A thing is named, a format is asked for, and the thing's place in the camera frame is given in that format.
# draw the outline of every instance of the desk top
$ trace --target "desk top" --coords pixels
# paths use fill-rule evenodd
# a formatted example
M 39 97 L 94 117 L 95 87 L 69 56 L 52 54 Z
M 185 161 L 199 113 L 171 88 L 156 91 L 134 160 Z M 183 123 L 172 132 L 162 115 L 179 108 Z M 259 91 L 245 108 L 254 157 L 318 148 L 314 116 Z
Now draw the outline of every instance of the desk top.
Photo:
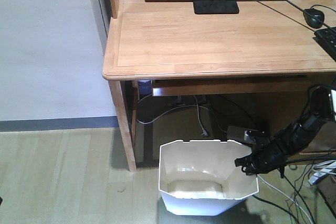
M 302 13 L 281 0 L 238 0 L 239 14 L 196 15 L 191 0 L 120 0 L 110 23 L 107 80 L 335 72 Z M 302 8 L 336 0 L 291 0 Z M 325 22 L 336 14 L 321 9 Z

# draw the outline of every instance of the baseboard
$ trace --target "baseboard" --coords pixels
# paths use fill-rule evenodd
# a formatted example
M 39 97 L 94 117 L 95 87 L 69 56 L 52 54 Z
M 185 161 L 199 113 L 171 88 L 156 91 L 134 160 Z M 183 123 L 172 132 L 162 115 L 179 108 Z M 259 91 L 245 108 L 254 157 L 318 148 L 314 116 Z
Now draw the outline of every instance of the baseboard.
M 0 121 L 0 132 L 50 131 L 109 127 L 118 127 L 118 120 L 116 116 L 101 116 L 96 118 Z

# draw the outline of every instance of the mouse cable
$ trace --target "mouse cable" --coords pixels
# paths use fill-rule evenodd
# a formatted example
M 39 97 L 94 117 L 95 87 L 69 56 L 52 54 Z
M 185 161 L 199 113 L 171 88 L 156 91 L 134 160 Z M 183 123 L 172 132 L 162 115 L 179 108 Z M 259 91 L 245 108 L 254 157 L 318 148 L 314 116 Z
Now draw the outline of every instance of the mouse cable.
M 312 8 L 314 8 L 315 6 L 324 7 L 324 8 L 327 8 L 327 9 L 330 9 L 330 10 L 332 10 L 332 11 L 336 12 L 336 10 L 335 10 L 335 9 L 333 9 L 333 8 L 331 8 L 331 7 L 329 7 L 329 6 L 320 5 L 320 4 L 312 5 L 312 6 L 310 6 L 310 8 L 309 8 L 309 9 L 312 9 Z
M 328 28 L 329 30 L 331 30 L 334 34 L 336 34 L 336 30 L 332 29 L 330 26 L 328 26 L 326 23 L 320 21 L 319 19 L 315 18 L 313 15 L 307 13 L 304 9 L 302 9 L 300 6 L 297 6 L 296 4 L 294 4 L 292 1 L 290 0 L 285 0 L 286 2 L 288 2 L 290 5 L 294 6 L 296 9 L 299 9 L 300 11 L 302 11 L 303 13 L 307 14 L 308 16 L 310 16 L 311 18 L 316 19 L 318 22 L 320 22 L 322 25 L 324 25 L 326 28 Z

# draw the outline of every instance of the tatami floor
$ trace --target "tatami floor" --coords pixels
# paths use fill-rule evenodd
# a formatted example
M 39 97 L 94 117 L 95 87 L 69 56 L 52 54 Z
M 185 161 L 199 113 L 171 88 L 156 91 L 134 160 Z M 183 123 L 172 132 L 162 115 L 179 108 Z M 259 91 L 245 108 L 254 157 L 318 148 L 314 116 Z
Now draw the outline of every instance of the tatami floor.
M 302 168 L 286 174 L 293 181 Z M 215 217 L 176 216 L 164 207 L 157 171 L 127 170 L 118 128 L 0 133 L 0 223 L 291 223 L 254 198 Z M 277 172 L 263 177 L 292 194 Z M 287 208 L 285 197 L 259 184 L 260 197 Z M 304 183 L 302 194 L 317 223 L 335 223 L 316 188 Z

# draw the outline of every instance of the black stand base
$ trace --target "black stand base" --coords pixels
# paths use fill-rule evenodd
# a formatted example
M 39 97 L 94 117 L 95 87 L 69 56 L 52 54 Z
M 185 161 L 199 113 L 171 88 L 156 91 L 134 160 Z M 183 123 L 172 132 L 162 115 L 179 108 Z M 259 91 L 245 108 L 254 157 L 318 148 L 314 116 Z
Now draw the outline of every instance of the black stand base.
M 236 0 L 193 0 L 195 14 L 238 14 Z

